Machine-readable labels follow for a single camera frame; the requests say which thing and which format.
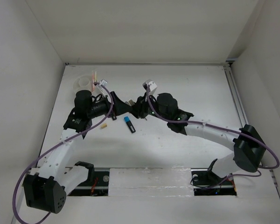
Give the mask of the pink clear pen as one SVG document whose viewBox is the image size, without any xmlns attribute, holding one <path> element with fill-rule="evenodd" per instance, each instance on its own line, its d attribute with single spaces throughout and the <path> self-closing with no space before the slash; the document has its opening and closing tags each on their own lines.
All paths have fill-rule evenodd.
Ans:
<svg viewBox="0 0 280 224">
<path fill-rule="evenodd" d="M 91 91 L 94 91 L 94 89 L 95 89 L 94 73 L 95 73 L 95 71 L 92 71 L 92 73 L 91 73 L 91 75 L 92 75 Z"/>
</svg>

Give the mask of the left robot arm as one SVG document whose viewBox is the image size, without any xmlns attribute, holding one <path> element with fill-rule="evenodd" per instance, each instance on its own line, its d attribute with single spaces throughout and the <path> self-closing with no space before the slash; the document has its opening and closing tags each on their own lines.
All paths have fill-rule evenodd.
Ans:
<svg viewBox="0 0 280 224">
<path fill-rule="evenodd" d="M 93 96 L 88 90 L 78 91 L 62 131 L 61 144 L 52 150 L 44 164 L 34 175 L 24 178 L 23 187 L 28 207 L 59 213 L 66 197 L 79 184 L 95 182 L 94 166 L 78 161 L 70 171 L 65 168 L 74 154 L 79 140 L 83 140 L 92 127 L 92 119 L 105 115 L 114 118 L 132 111 L 132 107 L 111 92 L 111 102 L 103 94 Z"/>
</svg>

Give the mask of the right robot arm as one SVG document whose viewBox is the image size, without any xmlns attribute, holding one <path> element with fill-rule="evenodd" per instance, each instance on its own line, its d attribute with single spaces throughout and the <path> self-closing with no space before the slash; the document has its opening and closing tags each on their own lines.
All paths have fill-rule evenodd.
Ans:
<svg viewBox="0 0 280 224">
<path fill-rule="evenodd" d="M 129 100 L 128 103 L 133 109 L 132 115 L 138 119 L 151 115 L 166 121 L 168 128 L 175 133 L 209 140 L 231 150 L 231 154 L 214 159 L 207 170 L 198 175 L 198 180 L 216 184 L 239 170 L 259 172 L 266 148 L 253 126 L 245 125 L 234 131 L 212 125 L 205 119 L 192 120 L 194 115 L 179 109 L 177 100 L 169 93 L 161 93 L 156 98 L 144 95 L 136 102 Z"/>
</svg>

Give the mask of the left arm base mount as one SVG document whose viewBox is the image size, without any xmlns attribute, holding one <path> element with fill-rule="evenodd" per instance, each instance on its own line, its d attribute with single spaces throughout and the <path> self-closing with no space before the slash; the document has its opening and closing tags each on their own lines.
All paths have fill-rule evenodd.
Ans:
<svg viewBox="0 0 280 224">
<path fill-rule="evenodd" d="M 67 196 L 108 196 L 110 169 L 94 168 L 94 165 L 79 161 L 74 168 L 83 168 L 88 171 L 85 181 L 77 184 Z"/>
</svg>

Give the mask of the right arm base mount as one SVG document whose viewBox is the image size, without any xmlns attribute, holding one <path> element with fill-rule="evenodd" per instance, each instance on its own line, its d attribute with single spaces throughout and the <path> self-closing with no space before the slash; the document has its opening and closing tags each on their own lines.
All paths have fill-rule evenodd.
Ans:
<svg viewBox="0 0 280 224">
<path fill-rule="evenodd" d="M 213 160 L 207 169 L 192 169 L 190 185 L 194 196 L 237 196 L 233 180 L 218 177 L 212 172 L 217 159 Z"/>
</svg>

